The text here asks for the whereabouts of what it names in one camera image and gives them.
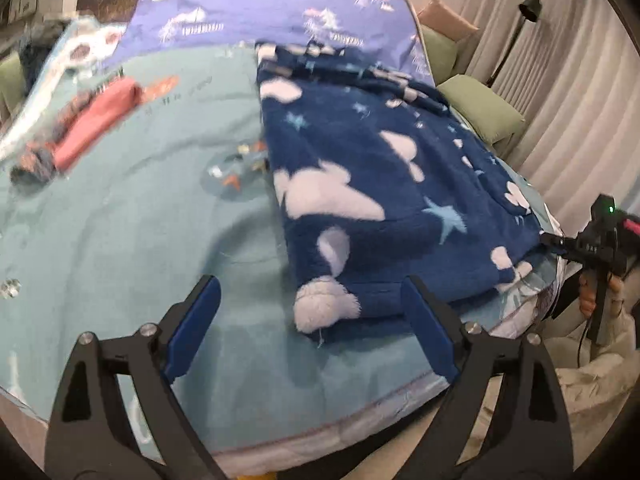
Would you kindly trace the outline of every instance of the pillow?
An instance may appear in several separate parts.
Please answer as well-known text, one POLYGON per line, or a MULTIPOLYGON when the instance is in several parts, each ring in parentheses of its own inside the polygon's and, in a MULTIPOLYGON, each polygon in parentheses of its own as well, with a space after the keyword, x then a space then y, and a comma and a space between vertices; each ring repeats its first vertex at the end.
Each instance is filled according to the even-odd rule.
POLYGON ((453 41, 464 40, 478 30, 440 0, 431 0, 418 14, 418 20, 453 41))
POLYGON ((431 75, 436 85, 445 82, 451 76, 451 71, 458 56, 458 46, 446 36, 436 32, 426 25, 421 25, 424 47, 429 58, 431 75))
POLYGON ((455 75, 439 85, 438 90, 489 145, 524 131, 522 115, 477 79, 455 75))
POLYGON ((0 94, 6 107, 13 112, 25 97, 24 75, 17 52, 0 61, 0 94))

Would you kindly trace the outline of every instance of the blue gripper pad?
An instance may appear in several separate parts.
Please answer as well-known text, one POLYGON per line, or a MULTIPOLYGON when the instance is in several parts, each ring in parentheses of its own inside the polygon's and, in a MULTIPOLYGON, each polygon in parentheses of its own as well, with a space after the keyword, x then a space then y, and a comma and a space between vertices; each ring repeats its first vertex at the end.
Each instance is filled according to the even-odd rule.
POLYGON ((400 286, 400 303, 431 368, 451 384, 460 373, 454 360, 453 342, 409 278, 400 286))
POLYGON ((212 277, 191 305, 184 320, 169 341, 164 376, 169 384, 182 377, 191 366, 200 343, 204 339, 213 317, 220 307, 222 290, 217 278, 212 277))

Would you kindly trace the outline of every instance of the light blue bedsheet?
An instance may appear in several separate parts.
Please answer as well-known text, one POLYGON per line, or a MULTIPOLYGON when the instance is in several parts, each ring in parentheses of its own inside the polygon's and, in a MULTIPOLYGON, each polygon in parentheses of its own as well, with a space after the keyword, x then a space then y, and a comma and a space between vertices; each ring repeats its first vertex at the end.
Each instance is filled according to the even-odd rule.
MULTIPOLYGON (((2 168, 0 279, 18 279, 22 288, 16 298, 0 298, 0 386, 37 415, 48 418, 79 333, 128 335, 161 319, 203 273, 219 277, 222 307, 175 391, 212 451, 309 432, 420 377, 430 378, 432 396, 445 386, 411 336, 318 348, 296 332, 271 178, 256 173, 235 195, 209 174, 239 143, 260 136, 255 70, 254 52, 242 48, 130 60, 124 73, 142 84, 178 75, 178 86, 37 194, 18 194, 2 168)), ((77 90, 66 76, 47 115, 77 90)), ((537 193, 517 182, 550 229, 537 193)), ((555 277, 549 259, 523 283, 540 290, 555 277)), ((511 291, 464 317, 490 328, 526 295, 511 291)), ((130 413, 139 413, 130 386, 125 398, 130 413)), ((144 449, 152 452, 150 444, 144 449)))

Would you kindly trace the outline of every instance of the red cloth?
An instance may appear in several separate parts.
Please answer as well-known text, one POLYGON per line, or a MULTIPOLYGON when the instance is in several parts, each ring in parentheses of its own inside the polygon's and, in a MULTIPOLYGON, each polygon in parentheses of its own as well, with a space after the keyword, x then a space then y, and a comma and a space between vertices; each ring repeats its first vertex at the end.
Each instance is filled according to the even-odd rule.
POLYGON ((135 108, 142 89, 132 78, 117 79, 78 115, 53 151, 54 165, 66 171, 103 133, 135 108))

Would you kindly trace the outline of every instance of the human hand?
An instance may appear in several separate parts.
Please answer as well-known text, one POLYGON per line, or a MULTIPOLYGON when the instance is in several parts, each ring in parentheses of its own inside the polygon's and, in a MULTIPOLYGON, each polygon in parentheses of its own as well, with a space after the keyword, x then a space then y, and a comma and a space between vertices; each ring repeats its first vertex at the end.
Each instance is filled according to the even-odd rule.
MULTIPOLYGON (((579 281, 580 312, 584 317, 588 319, 591 317, 591 314, 593 314, 593 311, 596 308, 596 291, 587 285, 587 278, 584 276, 584 274, 580 275, 579 281)), ((619 294, 622 291, 623 286, 624 284, 619 277, 613 276, 612 274, 609 275, 609 288, 615 294, 619 294)))

